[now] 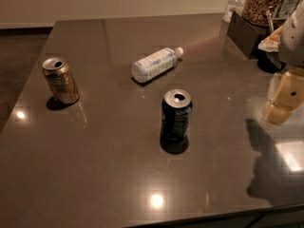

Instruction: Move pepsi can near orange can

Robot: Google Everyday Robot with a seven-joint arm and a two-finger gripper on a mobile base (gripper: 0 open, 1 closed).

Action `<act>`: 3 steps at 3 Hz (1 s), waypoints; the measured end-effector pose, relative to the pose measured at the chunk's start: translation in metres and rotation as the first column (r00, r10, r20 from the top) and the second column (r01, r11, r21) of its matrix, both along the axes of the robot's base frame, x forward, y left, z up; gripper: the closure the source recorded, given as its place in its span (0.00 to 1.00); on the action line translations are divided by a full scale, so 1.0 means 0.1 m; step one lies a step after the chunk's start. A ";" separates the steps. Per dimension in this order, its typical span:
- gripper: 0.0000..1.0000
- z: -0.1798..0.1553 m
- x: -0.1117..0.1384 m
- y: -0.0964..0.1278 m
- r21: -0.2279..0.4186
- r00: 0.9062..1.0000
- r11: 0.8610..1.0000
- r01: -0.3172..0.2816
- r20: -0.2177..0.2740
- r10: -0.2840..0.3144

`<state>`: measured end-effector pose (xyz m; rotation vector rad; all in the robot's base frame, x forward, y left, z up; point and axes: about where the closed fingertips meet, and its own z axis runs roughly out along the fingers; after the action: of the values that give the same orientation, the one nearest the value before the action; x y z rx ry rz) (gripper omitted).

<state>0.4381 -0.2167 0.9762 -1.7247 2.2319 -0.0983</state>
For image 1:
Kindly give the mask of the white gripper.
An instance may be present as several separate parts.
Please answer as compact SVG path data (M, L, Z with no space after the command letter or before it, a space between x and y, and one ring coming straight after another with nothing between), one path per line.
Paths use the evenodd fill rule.
M285 21L279 41L279 60L295 66L275 73L269 86L264 120L282 125L304 103L304 0Z

